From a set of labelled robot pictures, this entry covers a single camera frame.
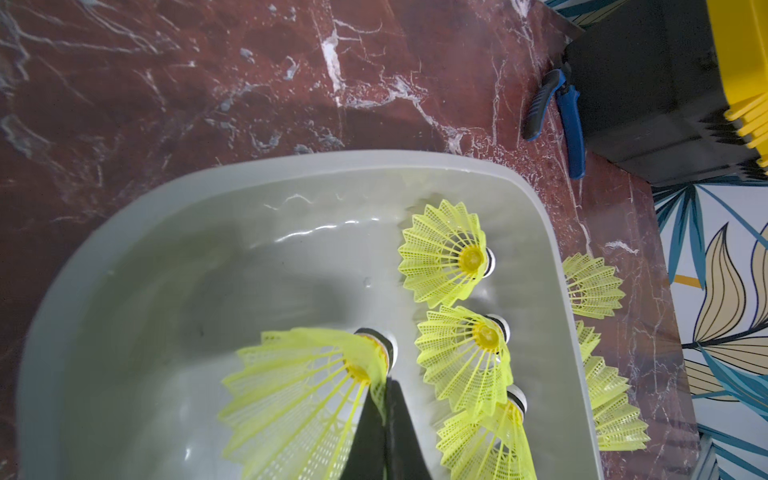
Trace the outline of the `yellow black toolbox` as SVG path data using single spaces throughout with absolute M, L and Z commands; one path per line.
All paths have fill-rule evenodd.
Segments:
M 565 49 L 586 147 L 653 186 L 767 180 L 725 117 L 702 1 L 628 1 Z

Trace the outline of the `green shuttlecock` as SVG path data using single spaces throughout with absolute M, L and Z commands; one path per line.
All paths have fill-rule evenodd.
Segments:
M 443 305 L 428 311 L 417 328 L 423 381 L 453 412 L 478 419 L 506 400 L 513 373 L 505 323 Z
M 629 389 L 628 380 L 619 375 L 619 370 L 606 364 L 602 356 L 594 355 L 601 335 L 594 327 L 583 321 L 576 322 L 577 339 L 583 362 L 590 405 L 596 410 Z
M 623 280 L 602 257 L 577 253 L 563 261 L 566 287 L 573 313 L 592 319 L 612 317 L 625 297 Z
M 384 411 L 397 355 L 395 337 L 372 328 L 262 332 L 222 381 L 231 399 L 218 419 L 232 431 L 223 457 L 244 479 L 340 478 L 365 402 Z
M 621 394 L 592 410 L 600 451 L 642 450 L 650 440 L 640 410 Z
M 438 429 L 437 449 L 441 465 L 452 479 L 537 478 L 533 456 L 524 429 L 528 402 L 516 385 L 493 412 L 471 419 L 462 411 L 449 417 Z
M 492 273 L 495 257 L 479 216 L 446 199 L 426 205 L 402 231 L 398 272 L 417 303 L 451 307 Z

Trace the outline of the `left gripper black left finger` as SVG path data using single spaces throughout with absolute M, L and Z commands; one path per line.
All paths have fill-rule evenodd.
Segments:
M 368 392 L 340 479 L 384 479 L 385 445 L 385 422 L 371 392 Z

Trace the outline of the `grey plastic tray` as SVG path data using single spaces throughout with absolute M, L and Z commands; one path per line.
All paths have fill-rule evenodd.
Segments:
M 480 219 L 494 272 L 466 302 L 510 325 L 541 479 L 602 466 L 551 222 L 532 187 L 487 161 L 417 151 L 290 156 L 205 170 L 98 228 L 49 288 L 17 392 L 27 479 L 235 479 L 223 378 L 266 330 L 369 327 L 399 346 L 401 384 L 431 475 L 448 413 L 422 380 L 402 285 L 402 232 L 441 200 Z

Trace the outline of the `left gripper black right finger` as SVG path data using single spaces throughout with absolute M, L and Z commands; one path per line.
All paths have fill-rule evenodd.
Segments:
M 431 480 L 400 383 L 387 378 L 385 392 L 386 478 Z

